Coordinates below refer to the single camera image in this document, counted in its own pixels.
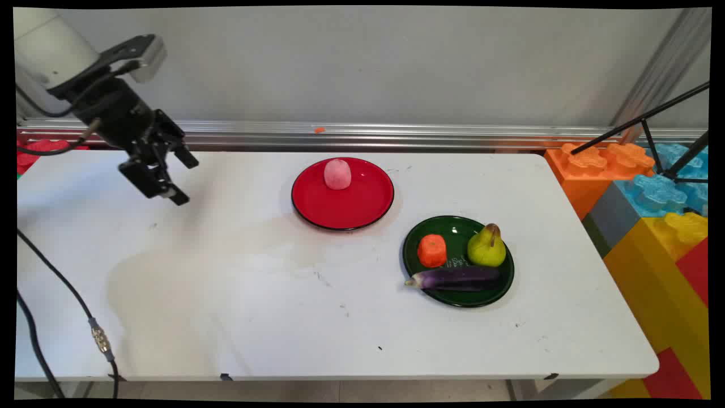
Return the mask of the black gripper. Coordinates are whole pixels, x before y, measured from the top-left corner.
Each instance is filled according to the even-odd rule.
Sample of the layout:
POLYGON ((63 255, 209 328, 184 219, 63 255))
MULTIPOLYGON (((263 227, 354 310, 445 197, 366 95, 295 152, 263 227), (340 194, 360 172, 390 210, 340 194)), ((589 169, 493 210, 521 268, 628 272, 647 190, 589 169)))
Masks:
POLYGON ((152 109, 121 78, 86 83, 75 96, 75 115, 90 124, 99 120, 98 135, 129 157, 118 170, 148 198, 170 199, 183 206, 190 198, 168 173, 165 156, 171 151, 188 169, 199 165, 184 141, 185 132, 161 109, 152 109))

